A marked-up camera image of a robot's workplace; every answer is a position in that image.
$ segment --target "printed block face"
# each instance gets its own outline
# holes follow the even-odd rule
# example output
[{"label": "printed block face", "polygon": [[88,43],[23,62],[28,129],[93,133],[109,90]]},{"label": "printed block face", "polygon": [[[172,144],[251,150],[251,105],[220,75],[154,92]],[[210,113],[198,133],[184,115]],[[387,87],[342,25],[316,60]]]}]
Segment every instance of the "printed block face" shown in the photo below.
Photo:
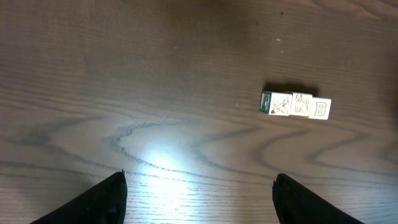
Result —
[{"label": "printed block face", "polygon": [[288,93],[271,94],[271,102],[269,105],[269,115],[288,116],[290,107],[292,106],[292,95]]},{"label": "printed block face", "polygon": [[272,92],[263,91],[261,96],[260,111],[263,113],[269,113],[269,106],[271,103]]},{"label": "printed block face", "polygon": [[292,107],[290,115],[310,116],[312,95],[306,93],[292,93]]},{"label": "printed block face", "polygon": [[312,98],[310,119],[328,119],[331,107],[331,99]]}]

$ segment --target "wood grain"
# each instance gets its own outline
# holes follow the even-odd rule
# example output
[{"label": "wood grain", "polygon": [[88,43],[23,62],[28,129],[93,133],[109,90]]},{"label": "wood grain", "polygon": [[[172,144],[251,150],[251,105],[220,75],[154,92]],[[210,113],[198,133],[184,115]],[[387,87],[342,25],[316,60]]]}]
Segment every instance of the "wood grain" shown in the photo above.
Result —
[{"label": "wood grain", "polygon": [[[121,169],[125,223],[278,223],[280,172],[396,223],[397,18],[390,0],[1,0],[0,223]],[[260,114],[269,82],[316,86],[331,119]]]}]

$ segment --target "black object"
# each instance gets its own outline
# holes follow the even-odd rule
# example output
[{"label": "black object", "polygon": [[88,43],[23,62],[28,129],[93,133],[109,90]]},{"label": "black object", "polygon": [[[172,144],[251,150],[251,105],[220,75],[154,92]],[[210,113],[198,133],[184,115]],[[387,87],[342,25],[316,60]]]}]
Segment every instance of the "black object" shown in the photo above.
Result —
[{"label": "black object", "polygon": [[281,224],[361,224],[286,174],[274,181],[272,201]]},{"label": "black object", "polygon": [[124,172],[116,172],[31,224],[123,224],[126,199],[127,184]]}]

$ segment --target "wooden surface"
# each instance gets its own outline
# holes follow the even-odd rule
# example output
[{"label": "wooden surface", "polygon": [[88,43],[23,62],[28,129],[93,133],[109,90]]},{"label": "wooden surface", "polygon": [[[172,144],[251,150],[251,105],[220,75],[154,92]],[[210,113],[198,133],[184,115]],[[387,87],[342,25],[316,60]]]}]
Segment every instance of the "wooden surface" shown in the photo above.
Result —
[{"label": "wooden surface", "polygon": [[[121,169],[125,223],[278,223],[280,172],[394,223],[397,75],[393,0],[0,0],[0,223]],[[260,114],[269,82],[331,119]]]}]

